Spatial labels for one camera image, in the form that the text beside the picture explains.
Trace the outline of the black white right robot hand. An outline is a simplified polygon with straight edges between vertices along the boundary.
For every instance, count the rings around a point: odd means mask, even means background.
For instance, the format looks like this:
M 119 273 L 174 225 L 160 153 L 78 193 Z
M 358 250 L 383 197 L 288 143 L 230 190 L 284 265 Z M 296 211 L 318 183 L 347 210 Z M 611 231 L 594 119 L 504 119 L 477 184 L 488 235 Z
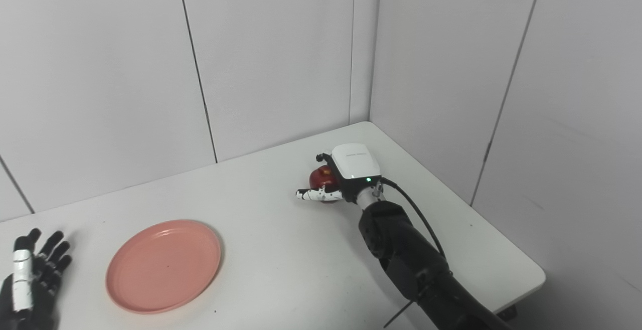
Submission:
M 330 152 L 321 152 L 316 161 L 324 165 L 319 170 L 329 172 L 331 182 L 322 182 L 308 189 L 298 189 L 295 196 L 301 200 L 324 203 L 344 200 L 365 210 L 371 204 L 385 198 L 378 189 L 382 178 L 378 161 L 363 143 L 344 143 Z

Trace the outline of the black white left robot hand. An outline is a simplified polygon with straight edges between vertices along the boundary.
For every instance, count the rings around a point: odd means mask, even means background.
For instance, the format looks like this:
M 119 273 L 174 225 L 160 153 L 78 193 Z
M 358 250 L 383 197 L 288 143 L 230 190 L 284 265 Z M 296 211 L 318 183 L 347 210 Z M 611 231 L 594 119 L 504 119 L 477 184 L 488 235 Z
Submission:
M 2 329 L 56 329 L 59 316 L 57 296 L 64 272 L 73 261 L 64 232 L 48 237 L 41 250 L 35 245 L 41 230 L 14 241 L 12 273 L 2 282 Z

